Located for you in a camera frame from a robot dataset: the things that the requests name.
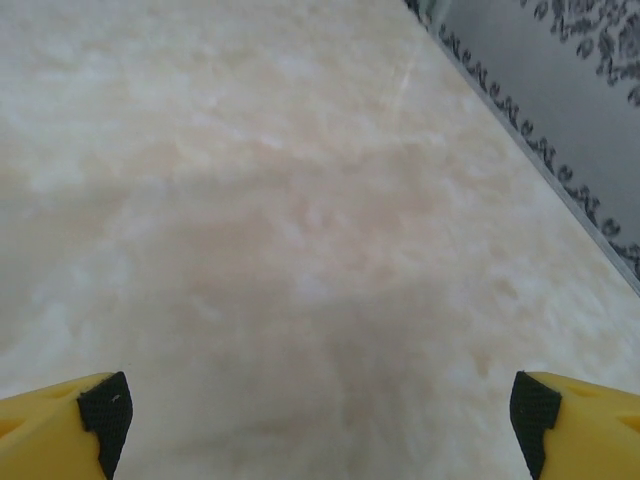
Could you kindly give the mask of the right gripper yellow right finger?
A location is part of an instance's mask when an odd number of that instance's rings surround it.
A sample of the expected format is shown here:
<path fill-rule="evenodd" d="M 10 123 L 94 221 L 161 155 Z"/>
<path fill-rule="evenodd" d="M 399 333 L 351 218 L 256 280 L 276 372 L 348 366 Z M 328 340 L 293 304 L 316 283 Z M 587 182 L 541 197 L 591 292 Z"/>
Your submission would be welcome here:
<path fill-rule="evenodd" d="M 637 395 L 519 371 L 509 410 L 533 479 L 639 480 Z"/>

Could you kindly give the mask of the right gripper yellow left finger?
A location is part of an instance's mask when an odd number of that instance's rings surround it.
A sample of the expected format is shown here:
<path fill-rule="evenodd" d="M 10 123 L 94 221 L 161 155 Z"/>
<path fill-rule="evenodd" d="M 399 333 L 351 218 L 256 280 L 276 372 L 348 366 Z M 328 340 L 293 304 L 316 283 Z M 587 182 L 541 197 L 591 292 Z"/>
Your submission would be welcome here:
<path fill-rule="evenodd" d="M 1 479 L 112 479 L 132 418 L 122 371 L 4 398 Z"/>

